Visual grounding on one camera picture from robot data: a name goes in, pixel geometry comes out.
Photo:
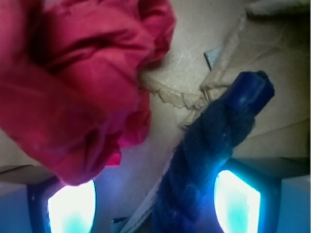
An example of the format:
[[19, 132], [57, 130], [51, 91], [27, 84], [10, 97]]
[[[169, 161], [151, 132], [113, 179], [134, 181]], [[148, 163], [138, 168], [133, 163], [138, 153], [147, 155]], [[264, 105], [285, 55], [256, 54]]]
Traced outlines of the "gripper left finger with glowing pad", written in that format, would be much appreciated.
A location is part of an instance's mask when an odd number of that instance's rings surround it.
[[2, 233], [89, 233], [95, 183], [66, 185], [41, 166], [0, 168]]

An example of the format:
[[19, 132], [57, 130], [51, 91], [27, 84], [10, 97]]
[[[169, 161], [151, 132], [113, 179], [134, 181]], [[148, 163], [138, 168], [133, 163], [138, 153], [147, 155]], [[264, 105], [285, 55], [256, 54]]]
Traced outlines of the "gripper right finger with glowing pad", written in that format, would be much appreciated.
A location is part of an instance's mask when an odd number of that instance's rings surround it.
[[225, 233], [309, 233], [309, 158], [233, 158], [219, 171], [214, 205]]

